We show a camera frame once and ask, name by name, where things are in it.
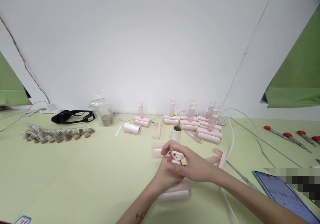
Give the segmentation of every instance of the smartphone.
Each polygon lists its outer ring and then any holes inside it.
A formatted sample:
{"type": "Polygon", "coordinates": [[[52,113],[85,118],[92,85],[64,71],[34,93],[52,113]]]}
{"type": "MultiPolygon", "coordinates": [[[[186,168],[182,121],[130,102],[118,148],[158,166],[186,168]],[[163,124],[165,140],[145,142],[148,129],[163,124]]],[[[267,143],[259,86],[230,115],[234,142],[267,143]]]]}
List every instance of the smartphone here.
{"type": "Polygon", "coordinates": [[[317,217],[306,207],[292,189],[278,177],[263,172],[253,171],[269,198],[289,209],[297,216],[311,224],[320,224],[317,217]]]}

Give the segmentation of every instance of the light green table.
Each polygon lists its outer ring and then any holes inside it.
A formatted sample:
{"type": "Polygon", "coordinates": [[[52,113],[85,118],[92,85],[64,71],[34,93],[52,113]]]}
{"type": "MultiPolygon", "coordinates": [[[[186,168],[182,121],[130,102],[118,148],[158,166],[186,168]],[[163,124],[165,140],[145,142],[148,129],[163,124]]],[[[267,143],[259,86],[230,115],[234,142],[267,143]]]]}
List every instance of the light green table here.
{"type": "MultiPolygon", "coordinates": [[[[32,217],[32,224],[115,223],[152,179],[159,166],[160,159],[151,158],[151,143],[168,141],[173,126],[162,125],[161,139],[155,140],[151,138],[151,134],[156,132],[153,125],[143,128],[139,136],[122,130],[115,136],[119,125],[124,122],[113,127],[99,127],[94,120],[90,124],[96,132],[88,139],[82,137],[59,144],[35,144],[22,140],[19,131],[25,129],[26,122],[47,129],[67,127],[50,122],[51,116],[36,114],[24,117],[0,133],[0,199],[4,200],[0,202],[0,220],[14,222],[19,216],[27,215],[32,217]]],[[[1,118],[0,112],[0,130],[15,121],[18,115],[1,118]]],[[[251,124],[246,123],[246,119],[235,120],[250,130],[251,124]]],[[[162,117],[155,121],[162,123],[162,117]]],[[[266,172],[264,168],[272,166],[261,154],[255,137],[235,121],[231,122],[235,144],[228,160],[262,190],[251,171],[266,172]]],[[[283,122],[289,132],[302,129],[312,133],[316,132],[316,129],[310,129],[315,128],[313,124],[319,126],[319,122],[313,122],[312,125],[310,122],[299,121],[254,122],[257,127],[268,124],[274,129],[276,123],[281,125],[283,122]]],[[[205,141],[200,145],[185,133],[182,133],[181,143],[208,158],[215,155],[213,148],[228,151],[232,142],[229,125],[223,128],[222,133],[224,138],[220,145],[205,141]]],[[[309,154],[264,130],[259,136],[305,168],[315,165],[312,159],[320,156],[320,146],[312,150],[313,154],[309,154]]],[[[276,167],[297,167],[261,143],[276,167]]],[[[229,165],[225,165],[225,170],[240,179],[229,165]]],[[[192,197],[188,202],[153,205],[144,223],[234,223],[219,187],[210,183],[191,182],[191,185],[192,197]]],[[[229,194],[227,197],[239,223],[259,223],[241,203],[229,194]]],[[[313,202],[303,195],[300,197],[320,216],[313,202]]]]}

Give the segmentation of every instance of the hand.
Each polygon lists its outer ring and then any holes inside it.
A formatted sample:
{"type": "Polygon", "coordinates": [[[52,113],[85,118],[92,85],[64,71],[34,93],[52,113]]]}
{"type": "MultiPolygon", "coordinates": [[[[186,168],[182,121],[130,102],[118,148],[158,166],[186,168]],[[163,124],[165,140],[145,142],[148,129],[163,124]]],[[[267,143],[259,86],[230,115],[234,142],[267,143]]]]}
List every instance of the hand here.
{"type": "Polygon", "coordinates": [[[156,175],[150,182],[151,186],[162,194],[170,187],[177,185],[181,182],[183,176],[175,173],[171,169],[171,159],[164,156],[161,160],[160,166],[156,172],[156,175]]]}
{"type": "Polygon", "coordinates": [[[181,152],[187,161],[187,165],[182,166],[179,164],[171,163],[173,157],[169,157],[169,165],[171,166],[171,170],[180,176],[187,177],[196,182],[213,182],[215,184],[218,184],[219,179],[225,173],[224,170],[202,158],[197,153],[192,151],[189,147],[182,146],[178,142],[173,140],[168,141],[163,146],[161,155],[165,156],[168,154],[168,152],[172,151],[181,152]]]}

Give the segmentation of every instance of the white wall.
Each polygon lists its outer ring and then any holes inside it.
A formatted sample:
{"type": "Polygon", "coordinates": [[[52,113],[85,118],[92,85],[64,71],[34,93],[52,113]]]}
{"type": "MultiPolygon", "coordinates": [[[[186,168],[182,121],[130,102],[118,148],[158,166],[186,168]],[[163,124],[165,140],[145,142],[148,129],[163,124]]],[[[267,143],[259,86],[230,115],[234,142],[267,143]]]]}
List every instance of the white wall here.
{"type": "MultiPolygon", "coordinates": [[[[221,104],[268,0],[0,0],[29,67],[52,103],[85,109],[103,89],[120,112],[221,104]]],[[[0,25],[0,50],[45,100],[0,25]]]]}
{"type": "MultiPolygon", "coordinates": [[[[236,108],[249,117],[320,120],[320,106],[270,108],[260,100],[320,0],[270,0],[253,35],[223,109],[236,108]]],[[[234,117],[243,117],[228,111],[234,117]]]]}

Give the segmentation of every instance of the clear plastic bag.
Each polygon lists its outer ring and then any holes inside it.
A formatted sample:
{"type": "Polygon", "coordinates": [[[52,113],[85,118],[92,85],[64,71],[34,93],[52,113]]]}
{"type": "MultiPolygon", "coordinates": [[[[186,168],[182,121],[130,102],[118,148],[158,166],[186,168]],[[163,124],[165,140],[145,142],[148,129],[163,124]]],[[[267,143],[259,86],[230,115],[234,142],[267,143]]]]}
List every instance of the clear plastic bag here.
{"type": "Polygon", "coordinates": [[[94,116],[98,119],[100,126],[112,126],[117,121],[117,114],[113,112],[111,101],[105,98],[98,98],[90,102],[94,116]]]}

